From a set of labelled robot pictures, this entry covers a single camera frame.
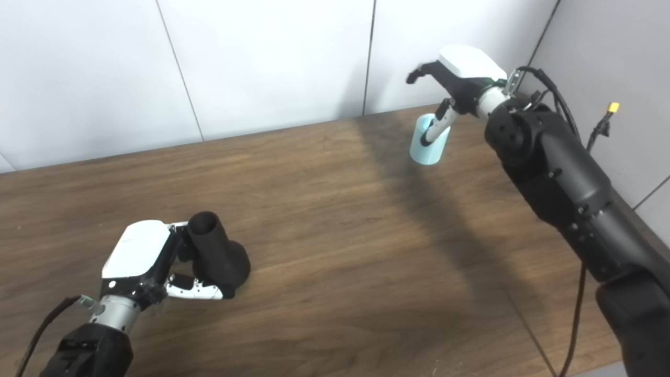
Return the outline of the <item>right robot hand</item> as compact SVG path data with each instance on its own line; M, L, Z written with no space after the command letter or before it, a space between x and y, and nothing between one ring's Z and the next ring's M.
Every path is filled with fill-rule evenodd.
M433 120L419 139L423 147L433 144L459 115L470 114L487 121L492 112L511 98L510 78L483 50L466 45L443 47L437 60L421 63L406 78L414 84L433 77L448 93Z

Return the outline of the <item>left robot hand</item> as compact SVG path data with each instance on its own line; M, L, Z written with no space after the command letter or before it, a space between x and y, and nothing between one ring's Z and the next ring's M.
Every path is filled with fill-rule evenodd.
M119 296L141 311L167 297L232 299L236 289L215 282L200 267L204 252L187 231L187 222L141 220L126 227L102 269L101 298Z

